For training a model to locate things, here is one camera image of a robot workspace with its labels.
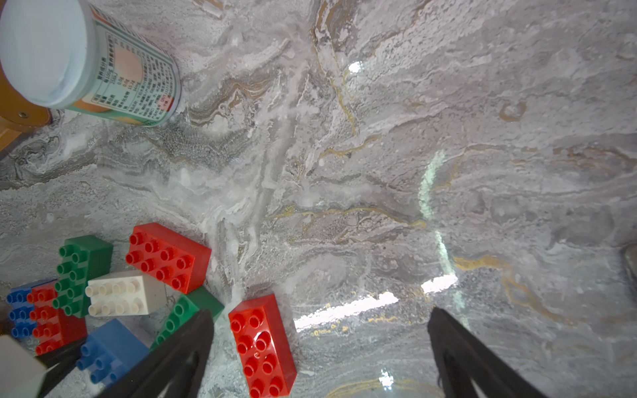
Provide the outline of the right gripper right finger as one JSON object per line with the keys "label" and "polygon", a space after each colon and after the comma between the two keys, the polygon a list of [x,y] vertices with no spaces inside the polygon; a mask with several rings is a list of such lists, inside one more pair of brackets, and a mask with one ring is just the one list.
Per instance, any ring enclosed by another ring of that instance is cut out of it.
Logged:
{"label": "right gripper right finger", "polygon": [[427,330],[446,397],[544,396],[446,310],[433,308]]}

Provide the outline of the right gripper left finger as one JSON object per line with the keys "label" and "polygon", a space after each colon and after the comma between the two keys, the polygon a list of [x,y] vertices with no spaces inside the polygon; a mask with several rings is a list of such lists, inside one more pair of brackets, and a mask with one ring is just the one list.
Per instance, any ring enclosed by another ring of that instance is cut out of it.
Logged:
{"label": "right gripper left finger", "polygon": [[196,397],[214,338],[210,311],[195,313],[101,397]]}

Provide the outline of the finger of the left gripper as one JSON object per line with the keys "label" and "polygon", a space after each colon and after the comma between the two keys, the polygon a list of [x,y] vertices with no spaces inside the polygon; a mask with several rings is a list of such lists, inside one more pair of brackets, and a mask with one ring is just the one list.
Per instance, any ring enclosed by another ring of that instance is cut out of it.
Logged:
{"label": "finger of the left gripper", "polygon": [[54,351],[36,356],[36,360],[46,367],[46,376],[38,398],[43,398],[50,393],[76,367],[84,344],[85,339],[81,338]]}

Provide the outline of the light blue brick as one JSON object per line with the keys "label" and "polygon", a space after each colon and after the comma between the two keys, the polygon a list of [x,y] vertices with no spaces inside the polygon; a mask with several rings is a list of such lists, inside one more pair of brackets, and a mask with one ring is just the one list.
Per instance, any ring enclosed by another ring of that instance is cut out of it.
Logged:
{"label": "light blue brick", "polygon": [[90,373],[92,384],[110,386],[148,354],[149,348],[119,320],[113,319],[87,336],[76,367]]}

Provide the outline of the dark blue brick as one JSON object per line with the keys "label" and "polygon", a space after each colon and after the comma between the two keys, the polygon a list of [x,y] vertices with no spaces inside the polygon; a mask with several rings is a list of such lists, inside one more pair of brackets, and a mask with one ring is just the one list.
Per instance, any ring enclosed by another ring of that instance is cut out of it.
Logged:
{"label": "dark blue brick", "polygon": [[7,296],[7,301],[11,306],[9,318],[13,322],[11,335],[16,339],[28,338],[36,328],[36,321],[31,320],[30,314],[34,310],[34,305],[28,302],[28,295],[33,288],[50,283],[51,280],[38,280],[26,285],[12,288]]}

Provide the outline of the white brick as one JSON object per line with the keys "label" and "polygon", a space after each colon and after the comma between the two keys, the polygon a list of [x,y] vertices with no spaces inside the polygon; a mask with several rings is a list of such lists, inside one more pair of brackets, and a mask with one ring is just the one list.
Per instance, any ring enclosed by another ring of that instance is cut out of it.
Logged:
{"label": "white brick", "polygon": [[149,315],[168,303],[164,283],[140,270],[111,273],[88,281],[92,317]]}

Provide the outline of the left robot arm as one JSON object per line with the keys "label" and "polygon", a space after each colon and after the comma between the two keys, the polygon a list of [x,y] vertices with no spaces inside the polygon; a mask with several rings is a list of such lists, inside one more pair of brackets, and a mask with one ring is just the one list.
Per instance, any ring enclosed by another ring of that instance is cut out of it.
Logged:
{"label": "left robot arm", "polygon": [[1,336],[1,397],[45,397],[76,367],[85,342],[33,357],[12,337]]}

